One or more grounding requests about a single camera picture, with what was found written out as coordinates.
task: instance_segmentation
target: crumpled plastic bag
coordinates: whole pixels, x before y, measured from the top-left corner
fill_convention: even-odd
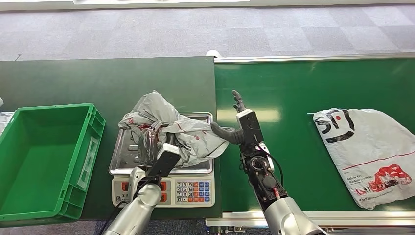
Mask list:
[[[1,112],[0,113],[0,136],[3,131],[6,129],[6,126],[9,124],[10,120],[13,117],[14,112]]]
[[[166,133],[174,133],[181,154],[176,167],[189,167],[219,157],[229,145],[213,133],[208,123],[180,115],[157,91],[144,95],[118,126],[132,133],[154,128],[159,147],[166,143]]]
[[[361,208],[415,195],[415,136],[373,109],[329,109],[313,120],[353,199]]]

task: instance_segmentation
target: printed logo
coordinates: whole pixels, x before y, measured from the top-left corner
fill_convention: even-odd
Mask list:
[[[352,121],[352,119],[350,118],[349,115],[349,111],[346,109],[340,109],[340,110],[330,110],[329,112],[327,112],[326,116],[329,118],[330,121],[326,121],[326,120],[321,120],[323,117],[319,117],[315,120],[317,125],[323,125],[325,126],[324,130],[321,130],[322,134],[327,134],[332,126],[335,129],[339,129],[339,125],[338,125],[338,121],[340,121],[342,119],[342,117],[340,116],[340,112],[343,112],[343,116],[346,119],[347,123],[348,123],[348,127],[349,130],[341,135],[337,135],[334,137],[330,137],[330,138],[326,138],[325,140],[327,141],[327,143],[335,143],[338,141],[344,141],[349,139],[350,137],[352,137],[354,135],[354,123]]]

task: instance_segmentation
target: scale keypad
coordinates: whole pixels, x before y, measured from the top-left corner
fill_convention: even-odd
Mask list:
[[[176,181],[176,203],[211,203],[211,180]]]

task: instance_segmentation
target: gray plastic bag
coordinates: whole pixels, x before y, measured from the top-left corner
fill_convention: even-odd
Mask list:
[[[208,123],[180,115],[157,91],[144,95],[118,126],[136,133],[154,128],[158,146],[166,143],[166,133],[174,133],[181,154],[176,167],[189,167],[219,157],[229,144],[213,133]]]

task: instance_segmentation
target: stainless steel tray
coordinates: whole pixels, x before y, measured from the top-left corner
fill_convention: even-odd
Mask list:
[[[191,119],[205,121],[209,123],[212,121],[212,114],[208,112],[200,113],[180,113]],[[113,156],[111,158],[109,173],[112,175],[131,174],[134,167],[138,166],[134,162],[134,157],[137,156],[137,151],[130,151],[128,148],[135,143],[130,139],[129,131],[120,130],[115,144]],[[213,171],[213,160],[199,163],[194,166],[186,168],[175,168],[170,172],[174,174],[209,174]]]

